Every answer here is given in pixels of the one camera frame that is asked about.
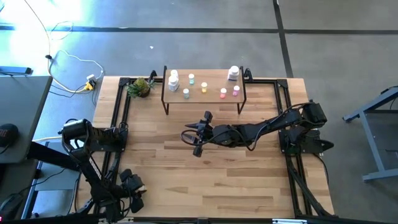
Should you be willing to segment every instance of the wooden tabletop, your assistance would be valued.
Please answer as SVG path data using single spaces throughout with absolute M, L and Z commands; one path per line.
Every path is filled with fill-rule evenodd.
M 242 103 L 244 101 L 243 95 L 243 81 L 242 74 L 239 70 L 239 77 L 237 81 L 229 81 L 228 69 L 179 69 L 178 78 L 180 87 L 176 92 L 169 90 L 169 77 L 171 70 L 166 70 L 166 82 L 164 85 L 164 102 L 165 103 Z M 195 83 L 189 84 L 189 74 L 195 75 Z M 206 93 L 201 92 L 201 83 L 207 83 Z M 239 86 L 240 91 L 238 96 L 233 96 L 232 92 L 234 86 Z M 189 99 L 185 99 L 182 93 L 183 89 L 189 89 Z M 220 91 L 226 88 L 226 97 L 220 98 Z
M 120 77 L 104 77 L 93 125 L 108 128 L 111 123 Z M 287 79 L 292 104 L 308 101 L 304 80 Z M 184 124 L 196 123 L 205 110 L 213 113 L 213 126 L 258 123 L 277 116 L 272 85 L 247 84 L 248 100 L 238 115 L 236 105 L 179 104 L 166 115 L 160 102 L 162 87 L 155 86 L 147 98 L 131 100 L 127 123 L 129 137 L 119 171 L 131 169 L 146 184 L 145 207 L 135 217 L 223 217 L 290 218 L 294 216 L 285 158 L 280 153 L 277 133 L 260 138 L 255 151 L 207 144 L 201 158 L 181 142 Z M 121 105 L 124 105 L 126 91 Z M 123 106 L 120 108 L 118 123 Z M 104 153 L 93 154 L 99 167 Z M 307 184 L 330 213 L 333 207 L 322 163 L 303 154 Z M 81 178 L 79 207 L 90 199 L 90 186 Z M 298 190 L 300 208 L 303 197 Z

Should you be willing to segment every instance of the concrete floor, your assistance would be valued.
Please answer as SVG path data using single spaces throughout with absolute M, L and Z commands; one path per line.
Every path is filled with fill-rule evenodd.
M 18 25 L 17 31 L 0 31 L 1 64 L 29 66 L 34 75 L 46 75 L 47 40 L 29 8 L 19 2 L 0 12 L 0 22 Z M 48 26 L 69 20 L 76 26 L 93 27 L 277 28 L 271 0 L 36 2 L 42 7 L 39 3 L 32 7 Z M 398 29 L 394 0 L 279 0 L 279 4 L 285 29 Z M 305 79 L 309 97 L 322 104 L 328 117 L 322 138 L 335 143 L 324 157 L 335 213 L 396 222 L 398 177 L 368 184 L 361 180 L 363 174 L 376 171 L 376 165 L 361 123 L 346 124 L 341 117 L 397 85 L 398 36 L 289 34 L 286 40 L 294 77 Z M 166 64 L 175 68 L 243 65 L 255 77 L 286 77 L 278 34 L 73 32 L 52 41 L 52 53 L 57 49 L 96 60 L 106 75 L 149 75 Z M 70 88 L 77 88 L 89 74 L 100 74 L 95 65 L 62 53 L 52 72 Z M 50 94 L 35 138 L 56 135 L 68 118 L 92 119 L 91 98 Z M 70 196 L 44 192 L 35 212 L 65 214 Z

